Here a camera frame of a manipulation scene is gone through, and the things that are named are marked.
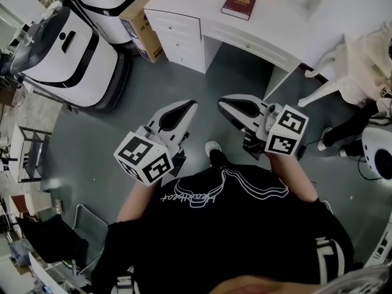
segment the gold emblem on book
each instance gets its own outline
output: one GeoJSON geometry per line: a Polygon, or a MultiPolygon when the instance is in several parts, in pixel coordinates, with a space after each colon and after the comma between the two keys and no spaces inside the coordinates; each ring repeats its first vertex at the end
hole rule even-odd
{"type": "Polygon", "coordinates": [[[251,0],[235,0],[235,1],[244,5],[251,4],[251,0]]]}

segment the sleeve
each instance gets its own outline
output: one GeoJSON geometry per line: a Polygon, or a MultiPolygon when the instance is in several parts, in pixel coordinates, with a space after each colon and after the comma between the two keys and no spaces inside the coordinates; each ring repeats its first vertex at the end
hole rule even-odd
{"type": "Polygon", "coordinates": [[[117,277],[134,264],[135,236],[140,231],[140,221],[132,220],[109,225],[105,246],[91,273],[94,294],[108,294],[116,285],[117,277]]]}
{"type": "Polygon", "coordinates": [[[344,255],[344,273],[351,271],[354,265],[354,247],[342,224],[320,200],[303,203],[307,205],[308,214],[315,219],[311,229],[314,238],[321,246],[323,243],[329,243],[334,248],[339,246],[344,255]]]}

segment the white marker cube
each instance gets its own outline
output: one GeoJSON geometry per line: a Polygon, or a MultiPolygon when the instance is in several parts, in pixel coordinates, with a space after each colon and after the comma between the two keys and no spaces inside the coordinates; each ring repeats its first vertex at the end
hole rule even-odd
{"type": "Polygon", "coordinates": [[[174,169],[168,149],[129,132],[114,153],[124,171],[147,186],[174,169]]]}
{"type": "Polygon", "coordinates": [[[286,105],[276,117],[272,126],[265,151],[268,153],[293,156],[305,133],[309,118],[286,105]]]}

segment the black chair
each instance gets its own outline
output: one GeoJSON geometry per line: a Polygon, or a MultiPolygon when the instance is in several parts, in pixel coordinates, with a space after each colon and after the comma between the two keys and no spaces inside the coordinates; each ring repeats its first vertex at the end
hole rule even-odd
{"type": "Polygon", "coordinates": [[[103,251],[90,263],[86,263],[88,242],[80,238],[74,231],[79,218],[79,209],[84,208],[105,226],[107,224],[87,207],[80,204],[77,206],[73,227],[68,226],[60,215],[55,215],[43,222],[34,222],[22,218],[16,218],[22,233],[29,241],[34,250],[46,263],[65,262],[72,266],[72,273],[78,276],[97,261],[103,251]]]}

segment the forearm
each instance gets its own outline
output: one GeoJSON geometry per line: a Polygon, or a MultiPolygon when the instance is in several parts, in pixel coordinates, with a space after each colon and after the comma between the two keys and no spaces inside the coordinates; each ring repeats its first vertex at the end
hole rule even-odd
{"type": "Polygon", "coordinates": [[[155,190],[159,187],[160,182],[149,187],[140,182],[136,182],[126,202],[123,204],[116,222],[139,219],[151,200],[151,197],[154,195],[155,190]]]}
{"type": "Polygon", "coordinates": [[[272,171],[281,181],[304,202],[318,199],[316,189],[295,157],[266,153],[271,161],[272,171]]]}

